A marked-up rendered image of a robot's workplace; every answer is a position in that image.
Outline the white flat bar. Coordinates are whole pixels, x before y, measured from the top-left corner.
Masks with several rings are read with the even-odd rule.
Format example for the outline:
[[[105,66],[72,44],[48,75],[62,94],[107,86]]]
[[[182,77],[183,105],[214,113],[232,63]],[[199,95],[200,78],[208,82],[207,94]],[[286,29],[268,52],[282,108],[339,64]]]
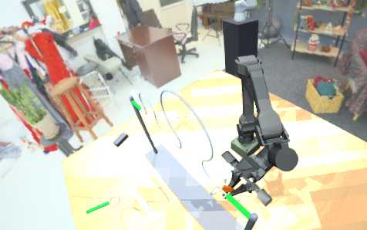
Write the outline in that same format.
[[[133,188],[130,193],[134,196],[134,198],[143,206],[145,211],[149,214],[153,211],[153,209],[148,205],[147,202],[139,195],[139,193]]]

